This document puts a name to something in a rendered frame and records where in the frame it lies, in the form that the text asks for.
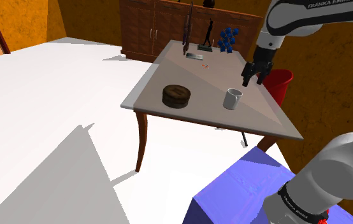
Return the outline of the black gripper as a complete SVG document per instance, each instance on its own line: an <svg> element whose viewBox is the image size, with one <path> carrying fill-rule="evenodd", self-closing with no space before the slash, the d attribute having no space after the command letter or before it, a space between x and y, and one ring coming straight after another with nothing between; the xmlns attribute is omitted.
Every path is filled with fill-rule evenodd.
<svg viewBox="0 0 353 224"><path fill-rule="evenodd" d="M248 86L251 77L256 74L256 64L257 72L259 73L257 84L261 85L263 83L264 79L267 77L267 75L269 75L273 67L273 58L276 52L276 49L267 49L258 45L256 46L253 55L253 61L246 63L241 73L241 76L243 77L242 85L244 87Z"/></svg>

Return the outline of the red bucket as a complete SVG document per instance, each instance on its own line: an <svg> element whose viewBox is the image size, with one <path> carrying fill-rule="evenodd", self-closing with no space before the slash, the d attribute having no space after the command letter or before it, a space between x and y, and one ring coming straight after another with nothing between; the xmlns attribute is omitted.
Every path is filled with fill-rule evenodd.
<svg viewBox="0 0 353 224"><path fill-rule="evenodd" d="M287 87L293 77L292 71L288 69L272 69L269 75L263 80L259 91L263 94L272 109L281 107Z"/></svg>

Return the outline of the white mug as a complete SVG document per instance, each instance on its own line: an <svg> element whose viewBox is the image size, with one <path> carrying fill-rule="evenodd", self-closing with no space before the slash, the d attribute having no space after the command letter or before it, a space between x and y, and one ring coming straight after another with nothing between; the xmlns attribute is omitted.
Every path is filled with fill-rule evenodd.
<svg viewBox="0 0 353 224"><path fill-rule="evenodd" d="M223 106L229 110L236 109L242 95L243 95L243 93L241 91L239 91L238 89L229 88L226 92Z"/></svg>

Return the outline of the blue cluster sculpture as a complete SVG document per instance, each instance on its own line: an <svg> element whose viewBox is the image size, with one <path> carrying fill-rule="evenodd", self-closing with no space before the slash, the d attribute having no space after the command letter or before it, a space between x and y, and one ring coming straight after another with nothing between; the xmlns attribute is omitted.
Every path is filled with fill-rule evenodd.
<svg viewBox="0 0 353 224"><path fill-rule="evenodd" d="M220 38L217 42L217 46L220 48L220 52L232 53L233 45L236 43L235 36L239 33L239 28L232 29L226 27L221 30Z"/></svg>

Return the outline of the wooden table with grey top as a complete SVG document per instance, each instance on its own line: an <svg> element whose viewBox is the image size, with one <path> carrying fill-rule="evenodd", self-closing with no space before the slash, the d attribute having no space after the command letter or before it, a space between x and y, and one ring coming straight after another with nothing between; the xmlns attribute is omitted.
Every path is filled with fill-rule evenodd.
<svg viewBox="0 0 353 224"><path fill-rule="evenodd" d="M262 136L258 147L263 151L278 139L303 138L280 107L271 108L259 91L257 77L251 78L247 87L242 86L245 60L239 53L204 52L203 57L188 59L181 42L171 40L122 102L122 108L133 110L138 120L136 171L145 152L148 115L257 134ZM191 91L186 107L173 109L162 102L163 88L172 84ZM234 110L223 106L229 88L243 93Z"/></svg>

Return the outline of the black human figure statue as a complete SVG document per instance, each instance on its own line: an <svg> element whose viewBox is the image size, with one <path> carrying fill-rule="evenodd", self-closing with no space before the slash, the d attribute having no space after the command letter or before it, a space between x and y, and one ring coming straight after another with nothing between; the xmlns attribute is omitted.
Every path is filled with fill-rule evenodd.
<svg viewBox="0 0 353 224"><path fill-rule="evenodd" d="M208 26L208 29L206 32L205 41L202 45L198 45L198 50L212 52L212 44L210 42L210 34L212 29L213 29L213 20L210 19L210 25Z"/></svg>

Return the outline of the tall dark purple sculpture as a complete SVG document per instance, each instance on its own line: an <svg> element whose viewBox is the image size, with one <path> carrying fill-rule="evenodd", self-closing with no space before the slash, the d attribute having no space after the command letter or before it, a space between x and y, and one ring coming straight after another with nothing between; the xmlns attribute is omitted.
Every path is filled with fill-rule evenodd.
<svg viewBox="0 0 353 224"><path fill-rule="evenodd" d="M189 49L190 36L191 36L191 31L192 31L191 18L192 18L193 6L194 6L194 2L191 1L190 9L189 9L189 12L186 16L186 23L184 25L184 35L183 35L183 41L182 41L184 55L186 55L186 53Z"/></svg>

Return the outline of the round dark brown box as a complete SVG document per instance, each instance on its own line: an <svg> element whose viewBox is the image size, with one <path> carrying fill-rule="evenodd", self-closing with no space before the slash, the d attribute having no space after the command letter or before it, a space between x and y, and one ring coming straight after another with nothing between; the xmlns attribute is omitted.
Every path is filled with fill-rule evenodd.
<svg viewBox="0 0 353 224"><path fill-rule="evenodd" d="M162 90L162 102L175 109L182 109L188 105L191 91L181 85L167 85Z"/></svg>

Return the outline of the brown wooden sideboard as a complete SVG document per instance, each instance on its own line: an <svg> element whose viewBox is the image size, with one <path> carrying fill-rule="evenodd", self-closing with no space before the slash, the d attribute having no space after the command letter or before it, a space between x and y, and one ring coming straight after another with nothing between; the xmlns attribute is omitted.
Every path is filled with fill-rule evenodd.
<svg viewBox="0 0 353 224"><path fill-rule="evenodd" d="M263 18L246 13L205 8L167 0L119 0L121 53L128 59L153 62L171 40L182 41L187 15L192 15L190 43L202 44L210 22L209 40L218 47L221 30L238 29L233 51L246 57Z"/></svg>

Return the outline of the blue robot stand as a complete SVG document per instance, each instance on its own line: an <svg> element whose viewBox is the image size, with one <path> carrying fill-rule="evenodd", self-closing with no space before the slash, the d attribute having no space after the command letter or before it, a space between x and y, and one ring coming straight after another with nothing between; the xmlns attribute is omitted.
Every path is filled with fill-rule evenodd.
<svg viewBox="0 0 353 224"><path fill-rule="evenodd" d="M192 198L182 224L269 224L265 198L295 175L254 147ZM336 204L325 224L353 224L353 216Z"/></svg>

